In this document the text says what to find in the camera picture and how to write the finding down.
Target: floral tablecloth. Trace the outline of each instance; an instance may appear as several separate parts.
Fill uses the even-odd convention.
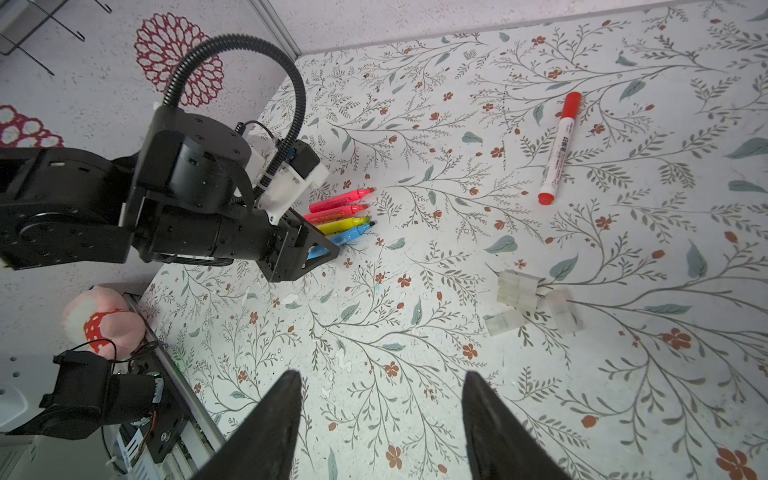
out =
[[[267,284],[169,266],[142,308],[222,432],[304,379],[294,478],[467,478],[479,371],[573,478],[768,472],[768,12],[720,0],[309,55],[302,138],[377,224]],[[536,201],[564,96],[558,198]],[[285,83],[261,117],[284,133]],[[489,337],[505,269],[567,290]]]

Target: red highlighter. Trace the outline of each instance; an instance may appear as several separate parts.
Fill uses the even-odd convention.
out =
[[[324,210],[316,214],[304,215],[304,218],[310,223],[333,222],[334,220],[351,217],[366,208],[368,208],[368,205],[347,205],[346,207],[332,208],[331,210]]]
[[[339,195],[338,197],[329,198],[328,200],[323,200],[322,202],[317,202],[316,204],[310,205],[310,212],[313,214],[316,214],[317,212],[322,212],[323,210],[330,210],[332,208],[338,208],[343,207],[344,205],[349,205],[352,202],[356,202],[363,198],[364,196],[368,194],[372,194],[375,188],[366,188],[364,190],[354,190],[352,192],[349,192],[348,194]]]

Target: red floral wall decoration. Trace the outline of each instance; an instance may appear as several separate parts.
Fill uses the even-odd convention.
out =
[[[63,147],[64,140],[46,130],[39,118],[22,115],[11,105],[0,105],[0,146]]]
[[[155,14],[136,31],[136,62],[144,69],[144,76],[157,91],[164,91],[168,79],[182,57],[208,36],[200,27],[172,13]],[[219,55],[214,55],[190,76],[182,105],[205,105],[216,98],[221,90],[224,72]]]

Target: pink plush toy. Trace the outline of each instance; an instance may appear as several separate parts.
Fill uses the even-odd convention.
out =
[[[94,342],[91,351],[106,359],[124,360],[131,356],[144,338],[144,321],[128,309],[123,297],[112,289],[95,286],[72,300],[61,316],[67,337],[75,343],[110,339],[118,346]]]

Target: marker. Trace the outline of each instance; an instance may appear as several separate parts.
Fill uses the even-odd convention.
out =
[[[368,208],[368,205],[347,205],[346,207],[332,208],[331,210],[324,210],[316,214],[304,215],[304,218],[310,223],[333,222],[334,220],[351,217],[366,208]]]
[[[322,202],[311,204],[310,213],[316,214],[317,212],[322,212],[323,210],[330,210],[332,208],[338,208],[338,207],[343,207],[344,205],[349,205],[352,202],[356,202],[360,200],[361,198],[363,198],[368,194],[372,194],[374,190],[376,189],[366,188],[364,190],[355,190],[353,192],[349,192],[348,194],[339,195],[338,197],[329,198],[328,200],[323,200]]]
[[[359,227],[371,221],[370,217],[363,218],[345,218],[344,220],[337,220],[331,223],[323,223],[317,225],[317,230],[323,232],[323,235],[330,235],[336,232],[346,232],[349,229]]]
[[[359,239],[361,235],[367,232],[368,229],[370,227],[373,227],[374,225],[376,225],[376,222],[369,222],[369,223],[366,223],[365,225],[354,227],[351,230],[347,230],[344,233],[340,233],[339,235],[336,235],[334,238],[330,240],[333,242],[334,245],[341,247],[345,243],[349,243],[351,241]],[[321,257],[326,253],[328,253],[327,248],[317,245],[315,247],[312,247],[312,249],[310,250],[310,254],[306,259],[311,260],[313,258]]]
[[[565,97],[563,115],[558,124],[558,132],[554,137],[547,167],[544,168],[544,178],[538,189],[538,202],[542,205],[551,204],[554,201],[554,195],[558,192],[560,174],[563,171],[565,156],[568,155],[568,144],[571,142],[580,103],[581,94],[576,91],[572,91]]]

